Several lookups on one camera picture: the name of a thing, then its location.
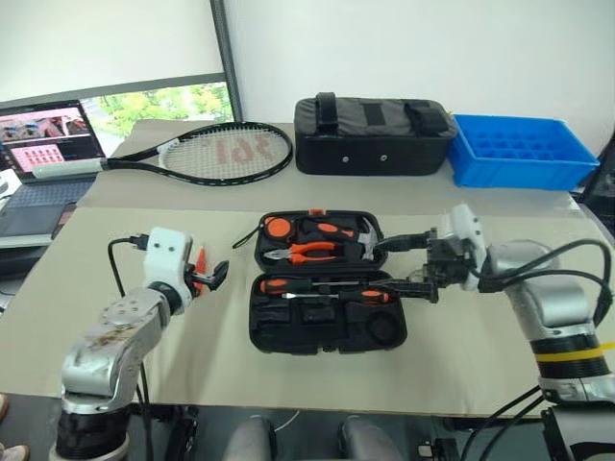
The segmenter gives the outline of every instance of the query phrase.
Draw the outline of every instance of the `window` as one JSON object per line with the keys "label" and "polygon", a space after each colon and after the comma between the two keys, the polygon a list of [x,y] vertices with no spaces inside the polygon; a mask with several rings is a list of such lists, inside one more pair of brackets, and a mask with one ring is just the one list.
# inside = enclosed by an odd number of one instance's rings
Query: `window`
{"label": "window", "polygon": [[110,156],[141,119],[233,121],[226,83],[174,86],[83,99],[82,104]]}

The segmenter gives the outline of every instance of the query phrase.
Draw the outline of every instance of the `tennis racket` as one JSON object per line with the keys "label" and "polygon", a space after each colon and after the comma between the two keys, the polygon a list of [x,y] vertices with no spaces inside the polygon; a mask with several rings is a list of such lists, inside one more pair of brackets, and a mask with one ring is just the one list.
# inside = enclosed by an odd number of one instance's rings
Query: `tennis racket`
{"label": "tennis racket", "polygon": [[[159,166],[143,162],[159,156]],[[89,158],[37,165],[46,179],[104,170],[143,170],[198,185],[238,185],[269,178],[292,160],[292,143],[282,130],[255,122],[231,122],[192,130],[122,158]]]}

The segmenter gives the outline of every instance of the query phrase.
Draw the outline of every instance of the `yellow band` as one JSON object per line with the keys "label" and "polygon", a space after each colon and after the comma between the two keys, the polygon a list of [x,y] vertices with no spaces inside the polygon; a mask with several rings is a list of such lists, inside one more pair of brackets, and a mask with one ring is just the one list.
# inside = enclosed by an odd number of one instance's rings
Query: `yellow band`
{"label": "yellow band", "polygon": [[537,362],[570,362],[572,360],[602,357],[603,351],[613,348],[615,348],[615,343],[604,343],[595,349],[574,352],[537,353],[535,357]]}

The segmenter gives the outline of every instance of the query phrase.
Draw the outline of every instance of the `gray pants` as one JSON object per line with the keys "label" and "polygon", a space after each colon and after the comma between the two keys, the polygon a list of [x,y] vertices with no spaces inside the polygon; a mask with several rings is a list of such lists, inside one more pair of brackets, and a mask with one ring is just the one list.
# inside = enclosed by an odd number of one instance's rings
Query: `gray pants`
{"label": "gray pants", "polygon": [[[272,461],[270,424],[251,418],[234,431],[224,461]],[[403,461],[393,441],[369,420],[350,417],[342,426],[348,454],[356,461]]]}

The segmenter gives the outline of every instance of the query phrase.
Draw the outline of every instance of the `beige tabletop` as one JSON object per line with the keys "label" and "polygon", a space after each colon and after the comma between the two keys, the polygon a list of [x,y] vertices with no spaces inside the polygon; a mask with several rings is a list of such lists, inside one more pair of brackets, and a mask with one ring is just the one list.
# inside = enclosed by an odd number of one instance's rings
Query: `beige tabletop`
{"label": "beige tabletop", "polygon": [[[259,274],[254,240],[238,251],[231,244],[259,217],[257,212],[79,208],[0,320],[0,390],[60,394],[64,355],[117,298],[108,241],[153,226],[193,234],[197,244],[205,243],[211,265],[231,261],[222,288],[174,318],[148,355],[155,402],[486,415],[536,384],[529,344],[505,295],[458,287],[441,290],[439,304],[405,300],[408,338],[392,351],[314,356],[258,351],[248,336],[249,286]],[[440,223],[436,215],[379,213],[378,218],[386,235]],[[601,238],[582,218],[486,216],[482,224],[488,241],[532,238],[557,246]],[[144,253],[126,246],[117,254],[125,286],[140,285]],[[421,267],[424,256],[391,255],[383,270],[405,277]],[[593,248],[566,254],[563,266],[602,271]],[[584,281],[583,286],[593,303],[597,290]],[[599,336],[613,340],[615,315],[603,322]],[[615,353],[606,357],[613,369]]]}
{"label": "beige tabletop", "polygon": [[[142,120],[113,154],[121,157],[158,145],[206,122]],[[292,124],[277,124],[294,138]],[[108,171],[80,206],[156,209],[273,211],[362,209],[377,214],[439,214],[465,202],[481,216],[580,216],[567,192],[535,189],[457,187],[448,161],[424,177],[340,177],[305,175],[292,161],[281,173],[252,184],[203,187],[141,171]]]}

